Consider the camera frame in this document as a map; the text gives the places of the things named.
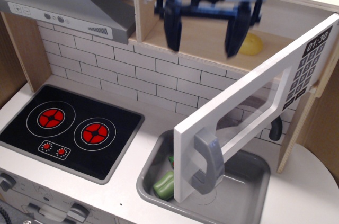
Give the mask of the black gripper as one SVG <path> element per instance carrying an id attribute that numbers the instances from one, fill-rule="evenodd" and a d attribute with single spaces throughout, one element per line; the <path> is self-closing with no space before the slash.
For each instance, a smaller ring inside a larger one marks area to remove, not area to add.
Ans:
<path id="1" fill-rule="evenodd" d="M 154 13 L 164 19 L 168 47 L 178 52 L 182 16 L 228 20 L 225 51 L 228 58 L 238 54 L 249 26 L 260 21 L 265 0 L 156 0 Z"/>

